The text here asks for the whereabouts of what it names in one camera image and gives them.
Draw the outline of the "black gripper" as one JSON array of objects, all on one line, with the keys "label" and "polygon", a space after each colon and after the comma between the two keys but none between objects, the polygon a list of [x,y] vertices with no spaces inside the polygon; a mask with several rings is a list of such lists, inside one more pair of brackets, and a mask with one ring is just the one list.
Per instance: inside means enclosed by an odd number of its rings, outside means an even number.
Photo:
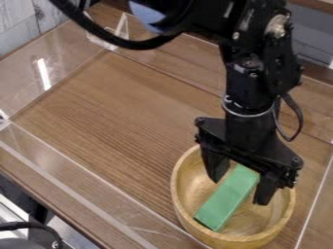
[{"label": "black gripper", "polygon": [[[296,112],[298,128],[288,135],[278,123],[281,101]],[[217,183],[230,167],[230,160],[253,169],[261,177],[254,204],[269,205],[278,188],[293,188],[304,160],[278,136],[292,142],[304,128],[304,113],[290,96],[278,96],[262,109],[248,109],[229,96],[222,98],[225,118],[195,120],[195,140],[210,179]]]}]

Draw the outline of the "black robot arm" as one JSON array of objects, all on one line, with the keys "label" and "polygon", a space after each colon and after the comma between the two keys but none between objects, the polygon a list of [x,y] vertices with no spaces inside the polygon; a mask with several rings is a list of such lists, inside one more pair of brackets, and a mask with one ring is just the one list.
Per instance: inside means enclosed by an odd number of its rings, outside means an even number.
[{"label": "black robot arm", "polygon": [[108,32],[71,0],[50,0],[64,15],[103,41],[129,50],[153,50],[186,32],[215,39],[226,70],[222,119],[195,120],[197,143],[213,181],[236,160],[261,175],[254,203],[266,205],[280,189],[296,186],[304,161],[284,144],[296,139],[278,124],[280,106],[301,117],[290,96],[302,65],[293,52],[292,12],[286,0],[127,0],[147,40]]}]

